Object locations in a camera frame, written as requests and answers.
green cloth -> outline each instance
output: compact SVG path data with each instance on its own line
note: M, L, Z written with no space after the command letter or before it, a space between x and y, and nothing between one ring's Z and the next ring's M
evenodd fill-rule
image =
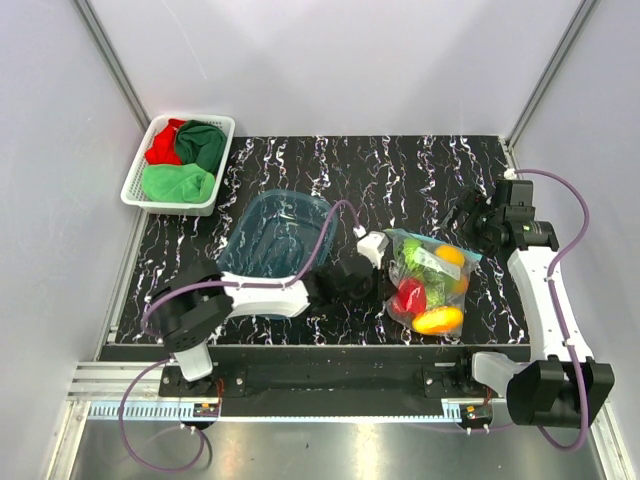
M148 165L142 171L142 191L154 202L204 203L214 184L213 175L195 163Z
M183 165L217 173L226 144L227 136L215 125L189 120L178 130L174 148Z

white panel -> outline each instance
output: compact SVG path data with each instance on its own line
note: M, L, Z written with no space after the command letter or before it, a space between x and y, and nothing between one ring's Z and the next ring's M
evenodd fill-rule
M43 478L131 231L142 134L70 1L0 6L0 471Z
M238 135L507 134L579 0L93 0L151 115Z
M562 270L585 339L597 359L613 365L613 407L640 472L638 18L638 2L600 3L516 154L523 167L570 179L591 207L590 231ZM566 244L581 223L579 207L562 187L534 181L540 219L551 220Z

reflective metal surface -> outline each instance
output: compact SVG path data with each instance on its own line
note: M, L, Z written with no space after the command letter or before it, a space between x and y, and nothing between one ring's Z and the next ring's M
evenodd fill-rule
M164 467L187 463L198 441L174 431L144 445L168 422L128 422L131 444ZM440 428L457 428L453 425ZM536 428L515 427L467 437L414 425L224 423L206 430L212 455L205 454L184 479L603 479L593 441L575 454L554 450ZM569 443L575 431L556 431ZM151 479L128 459L117 423L91 420L78 451L75 480Z

white laundry basket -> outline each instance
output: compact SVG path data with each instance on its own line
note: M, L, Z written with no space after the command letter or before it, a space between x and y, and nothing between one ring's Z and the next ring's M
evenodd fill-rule
M160 133L169 124L169 119L178 118L180 120L198 120L200 122L215 125L227 136L227 144L224 147L224 153L220 160L220 166L216 173L215 185L211 198L204 203L164 203L152 202L142 191L140 182L142 180L142 170L148 165L144 154L151 148L154 137ZM192 216L209 216L213 213L216 197L222 184L222 177L227 166L227 157L231 148L231 140L233 131L236 128L236 122L229 117L220 117L218 115L197 115L197 114L176 114L176 115L160 115L151 121L151 125L147 129L140 148L133 159L133 164L127 175L127 179L122 187L120 198L127 205L136 205L149 213L163 213L167 215L192 215Z

translucent blue container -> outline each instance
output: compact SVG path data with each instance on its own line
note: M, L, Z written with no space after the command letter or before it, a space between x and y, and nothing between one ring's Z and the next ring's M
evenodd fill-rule
M330 209L327 202L310 195L269 190L252 200L218 265L249 277L295 275L309 260ZM334 216L313 266L326 260L337 225Z

